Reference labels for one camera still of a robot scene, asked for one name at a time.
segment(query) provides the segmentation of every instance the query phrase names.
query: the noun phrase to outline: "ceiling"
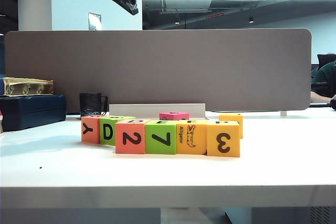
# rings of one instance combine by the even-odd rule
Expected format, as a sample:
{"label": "ceiling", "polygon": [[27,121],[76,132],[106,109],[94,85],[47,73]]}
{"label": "ceiling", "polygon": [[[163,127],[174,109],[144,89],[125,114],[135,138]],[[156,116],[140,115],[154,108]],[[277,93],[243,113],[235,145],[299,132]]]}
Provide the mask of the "ceiling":
{"label": "ceiling", "polygon": [[0,0],[0,34],[18,29],[17,0]]}
{"label": "ceiling", "polygon": [[[241,28],[336,11],[336,1],[143,0],[143,29]],[[0,33],[18,29],[17,0],[0,0]]]}

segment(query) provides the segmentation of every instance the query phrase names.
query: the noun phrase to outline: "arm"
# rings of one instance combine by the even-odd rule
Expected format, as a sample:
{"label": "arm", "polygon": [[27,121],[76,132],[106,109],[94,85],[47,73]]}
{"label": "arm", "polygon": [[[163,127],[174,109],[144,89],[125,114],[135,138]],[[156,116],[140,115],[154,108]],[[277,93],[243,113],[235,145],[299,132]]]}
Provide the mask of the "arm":
{"label": "arm", "polygon": [[310,102],[312,103],[319,103],[319,102],[326,102],[326,103],[330,103],[331,99],[336,98],[336,95],[334,95],[332,98],[330,97],[323,97],[313,91],[310,91]]}

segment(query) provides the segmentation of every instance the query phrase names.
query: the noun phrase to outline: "dark blue case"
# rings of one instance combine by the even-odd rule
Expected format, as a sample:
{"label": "dark blue case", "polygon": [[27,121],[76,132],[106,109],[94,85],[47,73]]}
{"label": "dark blue case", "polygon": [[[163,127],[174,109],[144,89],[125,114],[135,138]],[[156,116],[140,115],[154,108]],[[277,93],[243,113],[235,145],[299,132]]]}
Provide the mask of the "dark blue case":
{"label": "dark blue case", "polygon": [[64,121],[67,114],[64,95],[0,97],[4,131],[18,131]]}
{"label": "dark blue case", "polygon": [[4,78],[0,78],[0,95],[5,93]]}

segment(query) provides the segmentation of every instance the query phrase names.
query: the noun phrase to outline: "green shirt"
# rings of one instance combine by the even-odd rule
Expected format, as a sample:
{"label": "green shirt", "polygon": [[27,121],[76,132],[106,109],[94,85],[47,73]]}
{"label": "green shirt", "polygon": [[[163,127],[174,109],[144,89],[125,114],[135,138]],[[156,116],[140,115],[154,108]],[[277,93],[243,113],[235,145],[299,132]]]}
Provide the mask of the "green shirt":
{"label": "green shirt", "polygon": [[317,71],[311,83],[327,82],[328,88],[312,88],[311,91],[323,96],[333,97],[336,94],[336,65],[335,62],[328,63]]}

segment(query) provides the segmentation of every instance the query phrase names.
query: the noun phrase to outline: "printed number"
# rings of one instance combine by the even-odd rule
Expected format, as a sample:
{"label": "printed number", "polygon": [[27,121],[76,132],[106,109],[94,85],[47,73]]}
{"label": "printed number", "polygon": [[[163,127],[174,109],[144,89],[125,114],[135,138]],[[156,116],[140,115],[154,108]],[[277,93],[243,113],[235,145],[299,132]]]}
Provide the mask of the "printed number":
{"label": "printed number", "polygon": [[138,132],[134,132],[134,136],[136,136],[137,139],[133,139],[126,132],[122,133],[122,144],[126,145],[127,140],[130,141],[132,144],[140,144],[141,143],[141,135]]}
{"label": "printed number", "polygon": [[218,145],[218,150],[221,153],[228,153],[230,151],[230,147],[223,148],[224,145],[226,145],[226,142],[222,140],[222,137],[225,137],[226,139],[230,140],[231,137],[227,133],[220,133],[217,135],[217,142],[219,143]]}
{"label": "printed number", "polygon": [[161,138],[161,137],[159,137],[159,136],[157,136],[155,134],[152,134],[152,138],[155,139],[155,140],[157,140],[157,141],[159,141],[160,143],[163,143],[163,144],[165,144],[167,146],[170,146],[170,133],[169,132],[167,132],[167,134],[166,134],[167,140],[163,139],[163,138]]}

